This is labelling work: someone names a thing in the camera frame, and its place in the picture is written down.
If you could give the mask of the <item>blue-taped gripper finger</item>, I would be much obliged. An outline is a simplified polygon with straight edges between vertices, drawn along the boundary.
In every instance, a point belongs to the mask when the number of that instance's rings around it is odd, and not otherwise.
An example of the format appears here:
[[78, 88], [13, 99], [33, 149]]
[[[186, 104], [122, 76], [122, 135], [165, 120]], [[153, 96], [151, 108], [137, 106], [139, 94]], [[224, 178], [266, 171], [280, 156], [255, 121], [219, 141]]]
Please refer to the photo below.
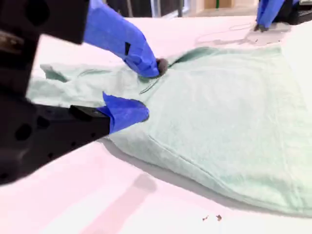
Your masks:
[[269, 27], [277, 16], [284, 0], [269, 0], [265, 9], [265, 26]]
[[149, 118], [148, 108], [138, 100], [107, 94], [103, 94], [103, 100], [104, 106], [97, 108], [39, 105], [38, 128], [31, 148], [32, 170]]
[[257, 7], [257, 15], [256, 15], [256, 24], [254, 26], [253, 31], [257, 32], [266, 32], [268, 31], [269, 27], [266, 25], [265, 20], [263, 18], [264, 13], [266, 11], [268, 0], [259, 0], [258, 7]]
[[167, 61], [155, 57], [144, 34], [100, 0], [40, 0], [39, 16], [45, 34], [107, 50], [144, 78], [166, 72]]

